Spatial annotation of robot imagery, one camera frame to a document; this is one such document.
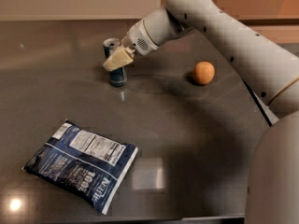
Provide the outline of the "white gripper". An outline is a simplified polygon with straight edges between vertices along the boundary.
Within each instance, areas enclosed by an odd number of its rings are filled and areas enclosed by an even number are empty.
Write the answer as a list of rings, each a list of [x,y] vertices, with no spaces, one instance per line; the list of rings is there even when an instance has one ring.
[[[143,20],[138,21],[129,29],[121,43],[123,46],[114,49],[103,64],[109,72],[132,63],[135,52],[147,56],[159,48],[150,38]]]

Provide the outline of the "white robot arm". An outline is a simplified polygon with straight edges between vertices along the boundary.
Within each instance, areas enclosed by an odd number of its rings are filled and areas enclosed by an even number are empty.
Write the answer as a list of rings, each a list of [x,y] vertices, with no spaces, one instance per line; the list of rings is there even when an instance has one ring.
[[[278,118],[255,149],[245,224],[299,224],[299,58],[221,11],[212,0],[165,0],[127,32],[113,71],[196,29]]]

